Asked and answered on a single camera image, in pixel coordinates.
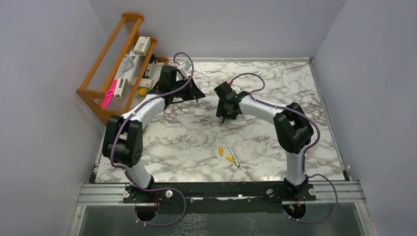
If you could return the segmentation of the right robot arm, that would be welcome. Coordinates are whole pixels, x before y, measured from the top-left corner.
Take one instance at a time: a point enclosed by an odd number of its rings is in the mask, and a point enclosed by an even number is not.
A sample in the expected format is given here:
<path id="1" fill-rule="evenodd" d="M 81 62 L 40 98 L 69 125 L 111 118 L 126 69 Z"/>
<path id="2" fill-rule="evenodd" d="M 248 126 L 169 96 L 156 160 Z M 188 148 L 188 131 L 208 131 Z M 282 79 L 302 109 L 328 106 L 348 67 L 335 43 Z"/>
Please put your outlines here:
<path id="1" fill-rule="evenodd" d="M 269 104 L 253 98 L 246 91 L 237 93 L 227 82 L 218 85 L 214 92 L 219 98 L 217 117 L 236 119 L 238 115 L 251 115 L 274 125 L 278 142 L 287 158 L 284 195 L 290 200 L 300 197 L 308 184 L 304 173 L 304 151 L 314 134 L 301 106 L 294 102 L 287 106 Z"/>

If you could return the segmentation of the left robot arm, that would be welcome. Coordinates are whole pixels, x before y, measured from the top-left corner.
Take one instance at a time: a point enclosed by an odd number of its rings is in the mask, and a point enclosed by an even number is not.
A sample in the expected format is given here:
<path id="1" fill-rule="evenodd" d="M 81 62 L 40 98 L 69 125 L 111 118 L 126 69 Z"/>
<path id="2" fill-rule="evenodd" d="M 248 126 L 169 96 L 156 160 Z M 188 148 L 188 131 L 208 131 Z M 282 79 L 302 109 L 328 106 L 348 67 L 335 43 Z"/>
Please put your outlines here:
<path id="1" fill-rule="evenodd" d="M 143 129 L 173 104 L 175 98 L 190 101 L 205 97 L 192 78 L 193 69 L 188 61 L 162 66 L 159 80 L 143 101 L 131 111 L 121 116 L 112 115 L 107 121 L 102 154 L 138 186 L 136 196 L 143 202 L 152 200 L 155 191 L 150 185 L 153 177 L 141 162 Z"/>

